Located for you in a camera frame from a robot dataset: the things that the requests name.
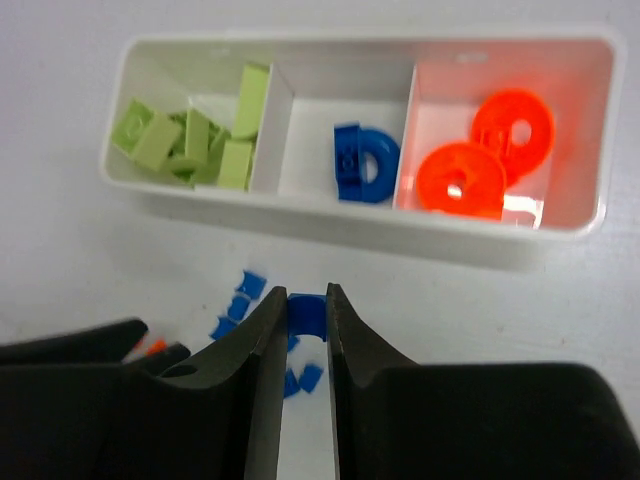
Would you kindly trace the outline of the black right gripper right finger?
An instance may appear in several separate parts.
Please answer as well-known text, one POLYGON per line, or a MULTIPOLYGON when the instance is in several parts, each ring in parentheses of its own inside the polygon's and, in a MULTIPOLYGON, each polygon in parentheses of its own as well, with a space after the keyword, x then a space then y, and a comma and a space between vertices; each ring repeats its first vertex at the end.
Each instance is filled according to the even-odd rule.
POLYGON ((608 383, 577 363, 421 365, 327 290, 340 479, 635 479, 608 383))

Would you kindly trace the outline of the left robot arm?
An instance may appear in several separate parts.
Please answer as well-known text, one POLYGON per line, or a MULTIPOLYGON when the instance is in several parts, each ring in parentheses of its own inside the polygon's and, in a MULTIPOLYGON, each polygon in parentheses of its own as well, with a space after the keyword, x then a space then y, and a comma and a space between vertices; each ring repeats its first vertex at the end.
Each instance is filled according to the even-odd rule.
POLYGON ((132 317, 112 323, 3 345, 1 377, 18 375, 110 374, 143 372, 158 375, 190 356, 187 347, 173 343, 133 361, 125 358, 149 332, 147 324, 132 317))

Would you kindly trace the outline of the green square lego upside-down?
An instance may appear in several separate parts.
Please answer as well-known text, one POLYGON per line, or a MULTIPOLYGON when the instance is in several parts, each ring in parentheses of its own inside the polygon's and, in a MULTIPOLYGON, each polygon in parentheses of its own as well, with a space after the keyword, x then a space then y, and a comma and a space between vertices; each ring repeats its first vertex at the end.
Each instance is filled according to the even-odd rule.
POLYGON ((124 116, 112 130, 111 142, 125 154, 132 153, 153 117, 152 109, 132 99, 124 116))

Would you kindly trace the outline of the green long lego upside-down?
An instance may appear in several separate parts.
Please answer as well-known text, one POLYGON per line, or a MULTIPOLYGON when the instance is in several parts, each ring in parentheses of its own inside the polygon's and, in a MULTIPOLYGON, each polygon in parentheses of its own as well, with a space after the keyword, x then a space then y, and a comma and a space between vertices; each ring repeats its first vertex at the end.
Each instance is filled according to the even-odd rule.
POLYGON ((134 147, 131 159, 142 168, 160 172, 182 131, 181 125, 167 115, 155 114, 134 147))

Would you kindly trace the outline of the green studded square lego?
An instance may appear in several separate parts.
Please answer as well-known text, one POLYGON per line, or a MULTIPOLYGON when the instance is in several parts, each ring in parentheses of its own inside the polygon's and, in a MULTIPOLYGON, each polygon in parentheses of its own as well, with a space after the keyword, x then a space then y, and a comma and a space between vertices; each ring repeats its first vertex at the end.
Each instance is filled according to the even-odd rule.
POLYGON ((209 119, 196 109, 186 115, 185 155, 197 164, 205 164, 209 148, 209 119))

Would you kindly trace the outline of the blue arch lego piece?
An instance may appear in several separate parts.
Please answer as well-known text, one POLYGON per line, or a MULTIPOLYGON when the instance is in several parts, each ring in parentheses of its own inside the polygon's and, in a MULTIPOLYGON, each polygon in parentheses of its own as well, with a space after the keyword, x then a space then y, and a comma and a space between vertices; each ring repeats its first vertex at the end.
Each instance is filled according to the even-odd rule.
POLYGON ((326 296, 290 294, 287 299, 287 325, 290 336, 315 336, 327 340, 326 296))

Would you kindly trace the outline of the orange dome lego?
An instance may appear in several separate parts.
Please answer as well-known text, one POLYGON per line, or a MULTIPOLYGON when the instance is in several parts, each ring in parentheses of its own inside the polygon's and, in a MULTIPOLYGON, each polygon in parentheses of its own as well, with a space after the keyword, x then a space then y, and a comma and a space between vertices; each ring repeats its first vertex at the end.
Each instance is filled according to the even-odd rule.
POLYGON ((498 221, 506 173, 501 161, 481 145, 454 142, 424 158, 415 190, 424 210, 498 221))
POLYGON ((502 162, 507 183, 536 170, 549 155, 555 124, 549 107, 529 90, 504 89, 479 107, 470 136, 502 162))

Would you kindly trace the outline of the green lego brick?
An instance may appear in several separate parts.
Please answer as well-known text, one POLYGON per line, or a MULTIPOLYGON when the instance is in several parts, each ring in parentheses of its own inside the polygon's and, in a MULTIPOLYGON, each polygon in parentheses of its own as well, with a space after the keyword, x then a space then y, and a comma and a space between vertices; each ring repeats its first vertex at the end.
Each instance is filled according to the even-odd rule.
POLYGON ((252 173, 253 157, 252 142, 228 140, 222 153, 217 186, 246 191, 252 173))

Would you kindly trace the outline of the green curved slope lego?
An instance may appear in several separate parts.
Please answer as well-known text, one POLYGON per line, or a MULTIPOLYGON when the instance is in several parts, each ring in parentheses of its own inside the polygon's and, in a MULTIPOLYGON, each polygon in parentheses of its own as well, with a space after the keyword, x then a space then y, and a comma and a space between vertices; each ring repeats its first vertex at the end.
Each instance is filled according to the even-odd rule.
POLYGON ((269 69, 255 64, 244 66, 231 130, 234 139, 252 140, 261 125, 269 83, 269 69))

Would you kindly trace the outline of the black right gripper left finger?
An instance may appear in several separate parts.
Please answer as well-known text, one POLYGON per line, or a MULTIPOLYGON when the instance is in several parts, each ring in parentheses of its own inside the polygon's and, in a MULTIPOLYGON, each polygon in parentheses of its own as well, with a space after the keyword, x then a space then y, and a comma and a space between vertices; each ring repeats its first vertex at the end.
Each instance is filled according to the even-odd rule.
POLYGON ((1 377, 5 479, 272 479, 287 293, 158 375, 1 377))

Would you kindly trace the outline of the large blue arch lego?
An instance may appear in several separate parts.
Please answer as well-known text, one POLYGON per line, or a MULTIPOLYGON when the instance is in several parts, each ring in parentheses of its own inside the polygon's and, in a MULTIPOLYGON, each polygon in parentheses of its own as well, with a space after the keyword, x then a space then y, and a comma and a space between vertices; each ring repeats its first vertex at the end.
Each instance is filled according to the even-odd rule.
POLYGON ((378 204, 394 194, 400 146, 385 131, 358 123, 334 128, 334 177, 340 201, 378 204))

